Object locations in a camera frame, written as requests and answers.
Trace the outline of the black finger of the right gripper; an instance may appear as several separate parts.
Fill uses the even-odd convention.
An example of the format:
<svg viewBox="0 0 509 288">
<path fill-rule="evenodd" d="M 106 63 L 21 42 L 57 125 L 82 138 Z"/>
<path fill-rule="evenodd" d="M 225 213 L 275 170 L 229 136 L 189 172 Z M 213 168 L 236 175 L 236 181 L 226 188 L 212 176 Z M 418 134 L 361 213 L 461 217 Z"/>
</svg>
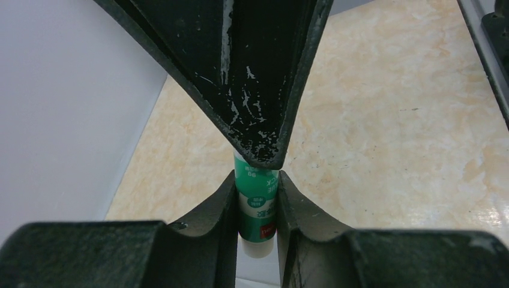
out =
<svg viewBox="0 0 509 288">
<path fill-rule="evenodd" d="M 248 164 L 279 170 L 331 1 L 99 1 Z"/>
</svg>

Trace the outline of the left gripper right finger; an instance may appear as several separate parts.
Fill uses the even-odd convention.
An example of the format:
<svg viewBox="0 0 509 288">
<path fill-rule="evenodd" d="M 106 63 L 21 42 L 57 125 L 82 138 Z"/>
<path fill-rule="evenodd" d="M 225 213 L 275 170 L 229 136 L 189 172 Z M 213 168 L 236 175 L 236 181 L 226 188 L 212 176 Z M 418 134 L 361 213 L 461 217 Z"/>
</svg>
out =
<svg viewBox="0 0 509 288">
<path fill-rule="evenodd" d="M 280 172 L 282 287 L 507 287 L 508 248 L 476 230 L 354 229 Z"/>
</svg>

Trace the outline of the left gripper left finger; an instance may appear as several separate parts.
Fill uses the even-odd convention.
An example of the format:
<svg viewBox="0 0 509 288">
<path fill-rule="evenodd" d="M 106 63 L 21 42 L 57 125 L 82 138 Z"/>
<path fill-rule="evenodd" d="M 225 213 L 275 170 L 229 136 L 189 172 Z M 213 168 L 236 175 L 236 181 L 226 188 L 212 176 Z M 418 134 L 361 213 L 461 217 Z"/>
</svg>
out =
<svg viewBox="0 0 509 288">
<path fill-rule="evenodd" d="M 234 287 L 234 179 L 172 223 L 25 224 L 1 247 L 1 286 Z"/>
</svg>

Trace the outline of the white glue stick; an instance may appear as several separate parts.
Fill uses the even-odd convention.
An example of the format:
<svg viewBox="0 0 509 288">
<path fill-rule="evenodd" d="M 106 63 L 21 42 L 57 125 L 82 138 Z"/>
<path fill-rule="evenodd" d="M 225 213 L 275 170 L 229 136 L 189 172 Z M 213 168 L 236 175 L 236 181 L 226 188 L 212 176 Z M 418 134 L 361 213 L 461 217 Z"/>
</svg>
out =
<svg viewBox="0 0 509 288">
<path fill-rule="evenodd" d="M 247 256 L 261 259 L 274 248 L 279 171 L 255 168 L 237 151 L 233 156 L 242 249 Z"/>
</svg>

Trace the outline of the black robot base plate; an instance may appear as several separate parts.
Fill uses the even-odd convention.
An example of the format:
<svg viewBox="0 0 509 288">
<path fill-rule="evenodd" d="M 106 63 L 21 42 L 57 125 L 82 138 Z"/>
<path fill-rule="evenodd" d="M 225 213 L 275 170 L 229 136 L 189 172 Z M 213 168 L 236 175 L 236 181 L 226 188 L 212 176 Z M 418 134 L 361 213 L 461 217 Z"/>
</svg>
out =
<svg viewBox="0 0 509 288">
<path fill-rule="evenodd" d="M 458 1 L 497 104 L 508 123 L 508 1 Z"/>
</svg>

